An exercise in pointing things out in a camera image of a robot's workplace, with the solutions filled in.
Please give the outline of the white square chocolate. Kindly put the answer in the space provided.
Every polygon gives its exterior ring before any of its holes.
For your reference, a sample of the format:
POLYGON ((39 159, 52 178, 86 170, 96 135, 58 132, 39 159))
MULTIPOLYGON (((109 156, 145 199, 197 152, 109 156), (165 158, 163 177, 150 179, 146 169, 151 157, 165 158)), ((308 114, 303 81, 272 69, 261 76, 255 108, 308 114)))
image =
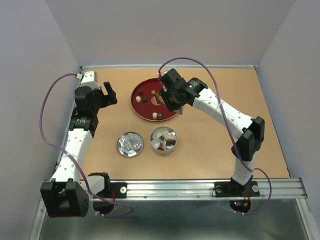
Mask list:
POLYGON ((175 137, 173 137, 173 136, 169 136, 169 137, 167 138, 167 140, 168 140, 168 141, 175 141, 175 140, 176 140, 176 138, 175 138, 175 137))

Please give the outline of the dark square chocolate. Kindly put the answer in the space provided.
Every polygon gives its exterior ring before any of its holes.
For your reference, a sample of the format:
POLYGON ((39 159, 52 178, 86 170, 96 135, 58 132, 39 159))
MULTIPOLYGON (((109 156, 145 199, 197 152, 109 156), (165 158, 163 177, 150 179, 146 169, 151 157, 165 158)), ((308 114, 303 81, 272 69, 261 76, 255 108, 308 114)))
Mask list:
POLYGON ((165 145, 167 147, 170 147, 170 146, 174 146, 175 144, 176 144, 175 140, 167 140, 165 145))

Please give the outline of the silver metal tongs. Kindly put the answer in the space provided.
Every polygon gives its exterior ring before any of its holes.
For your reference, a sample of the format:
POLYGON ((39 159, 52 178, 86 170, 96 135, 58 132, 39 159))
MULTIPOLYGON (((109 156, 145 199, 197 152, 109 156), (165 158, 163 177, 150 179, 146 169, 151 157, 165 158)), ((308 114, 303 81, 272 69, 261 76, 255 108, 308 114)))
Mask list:
MULTIPOLYGON (((159 103, 167 106, 166 103, 165 103, 165 101, 163 100, 162 96, 160 95, 160 93, 159 93, 159 98, 156 97, 156 95, 155 95, 155 99, 156 99, 157 102, 159 102, 159 103)), ((174 110, 174 112, 176 112, 176 113, 179 114, 179 115, 182 115, 182 114, 183 114, 182 108, 179 108, 179 109, 177 109, 177 110, 174 110)))

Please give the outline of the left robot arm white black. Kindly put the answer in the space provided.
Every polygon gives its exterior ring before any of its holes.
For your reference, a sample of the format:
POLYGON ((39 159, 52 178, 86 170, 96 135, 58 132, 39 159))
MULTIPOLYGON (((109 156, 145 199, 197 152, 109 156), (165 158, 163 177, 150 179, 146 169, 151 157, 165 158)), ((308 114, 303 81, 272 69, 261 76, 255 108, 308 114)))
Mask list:
POLYGON ((106 197, 114 194, 107 173, 91 173, 85 176, 82 165, 95 135, 101 108, 115 105, 116 92, 110 83, 104 82, 107 94, 101 87, 80 86, 74 91, 75 107, 67 132, 67 142, 61 149, 62 156, 55 173, 42 183, 40 193, 51 218, 84 217, 89 210, 90 199, 98 194, 106 197))

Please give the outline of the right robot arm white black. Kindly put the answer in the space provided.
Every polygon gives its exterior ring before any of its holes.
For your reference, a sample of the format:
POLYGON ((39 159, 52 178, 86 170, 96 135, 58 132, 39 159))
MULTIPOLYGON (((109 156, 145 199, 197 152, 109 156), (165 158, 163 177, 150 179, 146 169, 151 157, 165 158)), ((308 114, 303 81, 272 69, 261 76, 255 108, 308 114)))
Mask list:
POLYGON ((264 141, 265 120, 260 116, 253 118, 243 114, 221 100, 218 93, 200 79, 193 77, 186 81, 173 68, 160 75, 158 80, 163 87, 160 95, 169 111, 179 112, 188 104, 227 129, 232 141, 231 151, 235 156, 230 189, 235 195, 246 192, 253 176, 256 153, 264 141))

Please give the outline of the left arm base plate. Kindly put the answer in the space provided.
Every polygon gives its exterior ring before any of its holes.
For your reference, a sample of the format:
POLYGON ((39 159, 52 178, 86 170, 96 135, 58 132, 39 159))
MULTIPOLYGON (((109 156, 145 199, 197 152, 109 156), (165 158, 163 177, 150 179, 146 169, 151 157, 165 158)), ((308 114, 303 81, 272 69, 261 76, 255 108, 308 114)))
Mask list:
POLYGON ((127 197, 128 185, 126 182, 111 182, 110 187, 105 187, 97 195, 108 199, 125 199, 127 197))

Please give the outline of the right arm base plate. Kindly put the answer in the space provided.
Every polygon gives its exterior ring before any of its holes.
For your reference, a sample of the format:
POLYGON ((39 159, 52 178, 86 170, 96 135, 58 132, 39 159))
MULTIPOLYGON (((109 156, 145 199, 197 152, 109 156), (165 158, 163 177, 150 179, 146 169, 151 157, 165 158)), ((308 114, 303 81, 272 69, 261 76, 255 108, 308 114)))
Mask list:
POLYGON ((235 181, 218 181, 214 183, 214 192, 217 198, 259 197, 260 191, 257 181, 249 181, 241 185, 235 181))

